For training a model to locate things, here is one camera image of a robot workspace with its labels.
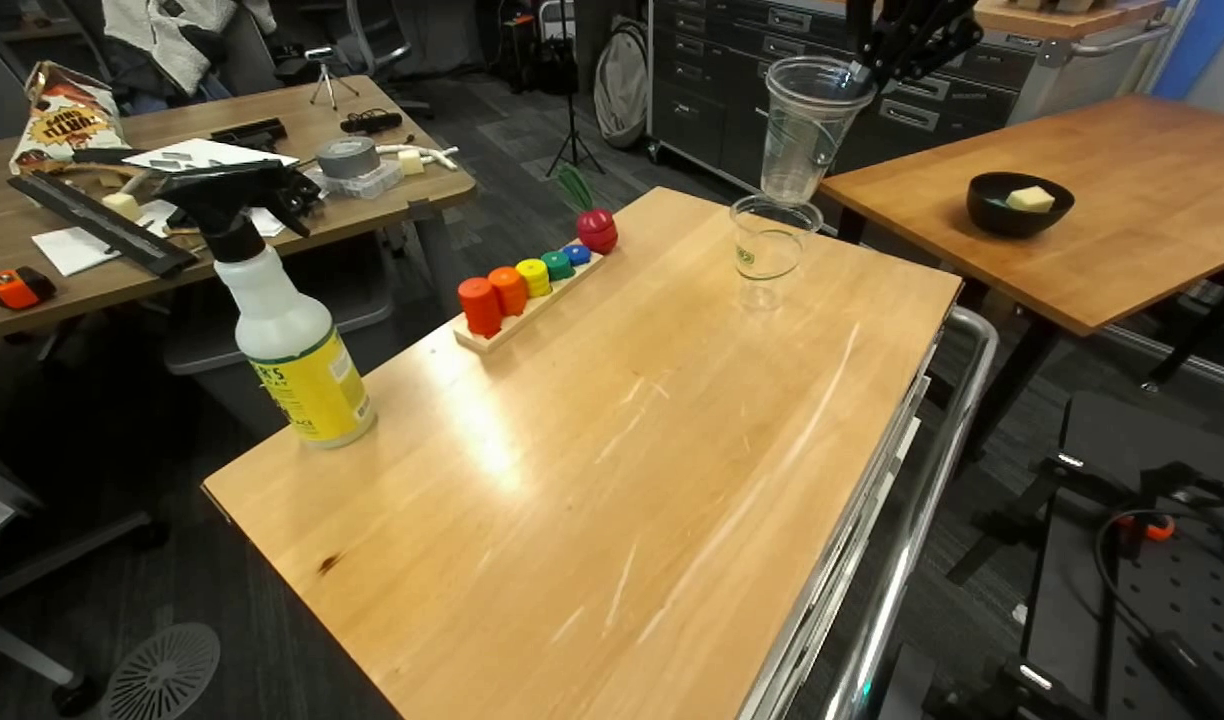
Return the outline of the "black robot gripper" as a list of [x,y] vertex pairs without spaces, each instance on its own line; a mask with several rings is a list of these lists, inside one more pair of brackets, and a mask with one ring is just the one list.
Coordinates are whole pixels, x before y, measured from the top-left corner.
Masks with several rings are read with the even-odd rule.
[[870,83],[923,79],[983,41],[975,0],[848,0],[848,27]]

